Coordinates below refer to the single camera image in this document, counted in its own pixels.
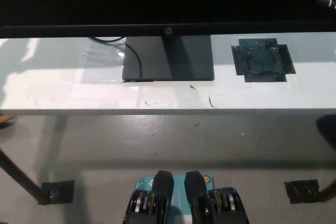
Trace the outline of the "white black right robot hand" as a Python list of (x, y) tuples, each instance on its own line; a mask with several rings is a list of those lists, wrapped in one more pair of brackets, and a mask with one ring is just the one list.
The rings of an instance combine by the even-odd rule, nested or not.
[(321, 6), (324, 6), (328, 9), (336, 10), (336, 1), (335, 0), (317, 0), (317, 3)]

